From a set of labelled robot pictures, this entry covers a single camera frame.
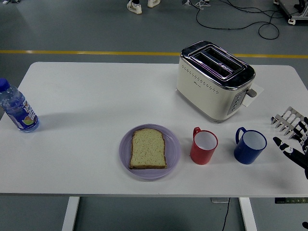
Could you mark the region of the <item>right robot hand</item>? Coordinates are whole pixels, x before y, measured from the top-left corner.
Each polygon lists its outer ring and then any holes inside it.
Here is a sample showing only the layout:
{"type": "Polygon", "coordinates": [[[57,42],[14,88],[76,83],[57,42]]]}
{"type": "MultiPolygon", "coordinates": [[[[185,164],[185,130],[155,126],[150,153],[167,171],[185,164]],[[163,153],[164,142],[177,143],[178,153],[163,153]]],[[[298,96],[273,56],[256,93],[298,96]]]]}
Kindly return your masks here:
{"type": "Polygon", "coordinates": [[[278,137],[273,137],[273,141],[282,151],[282,153],[292,160],[294,163],[299,165],[304,169],[306,179],[308,178],[308,118],[304,117],[304,121],[298,123],[302,130],[294,128],[294,138],[299,142],[302,147],[302,151],[289,146],[288,144],[282,142],[278,137]]]}

